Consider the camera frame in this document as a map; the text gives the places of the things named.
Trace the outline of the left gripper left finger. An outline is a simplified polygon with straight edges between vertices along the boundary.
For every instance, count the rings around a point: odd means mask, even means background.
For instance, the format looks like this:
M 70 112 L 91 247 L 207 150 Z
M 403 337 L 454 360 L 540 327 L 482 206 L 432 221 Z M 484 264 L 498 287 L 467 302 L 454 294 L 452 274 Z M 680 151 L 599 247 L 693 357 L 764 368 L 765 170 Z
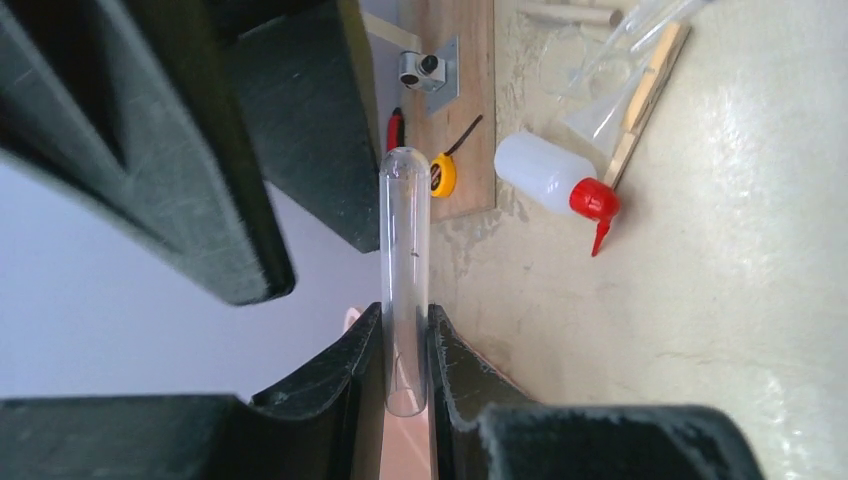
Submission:
M 375 479 L 381 309 L 249 401 L 230 394 L 5 399 L 5 479 Z

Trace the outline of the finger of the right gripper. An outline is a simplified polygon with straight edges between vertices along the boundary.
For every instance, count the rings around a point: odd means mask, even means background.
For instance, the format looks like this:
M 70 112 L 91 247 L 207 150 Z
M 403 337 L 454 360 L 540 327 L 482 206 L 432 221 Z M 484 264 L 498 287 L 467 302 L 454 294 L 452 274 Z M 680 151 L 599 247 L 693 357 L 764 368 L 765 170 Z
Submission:
M 202 1 L 5 1 L 1 157 L 218 299 L 294 268 Z
M 265 178 L 356 250 L 379 248 L 381 143 L 357 1 L 214 1 Z

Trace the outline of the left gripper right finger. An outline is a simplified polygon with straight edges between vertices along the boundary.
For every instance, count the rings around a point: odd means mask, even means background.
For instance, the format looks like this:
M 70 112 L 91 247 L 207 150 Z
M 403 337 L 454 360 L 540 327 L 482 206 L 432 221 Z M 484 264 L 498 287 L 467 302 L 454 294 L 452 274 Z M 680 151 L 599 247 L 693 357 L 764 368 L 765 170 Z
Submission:
M 743 432 L 700 405 L 545 405 L 429 307 L 436 479 L 761 479 Z

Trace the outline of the clear glass test tube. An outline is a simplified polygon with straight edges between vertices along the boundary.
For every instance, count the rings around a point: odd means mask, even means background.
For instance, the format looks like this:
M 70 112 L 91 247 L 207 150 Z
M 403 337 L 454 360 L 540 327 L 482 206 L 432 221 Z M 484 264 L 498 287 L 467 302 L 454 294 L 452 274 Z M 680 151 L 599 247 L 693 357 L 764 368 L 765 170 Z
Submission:
M 406 418 L 427 404 L 430 161 L 395 148 L 381 162 L 379 186 L 385 407 Z
M 686 23 L 705 0 L 640 1 L 603 42 L 591 40 L 581 66 L 570 75 L 564 95 L 594 100 L 623 87 L 647 60 L 663 30 Z

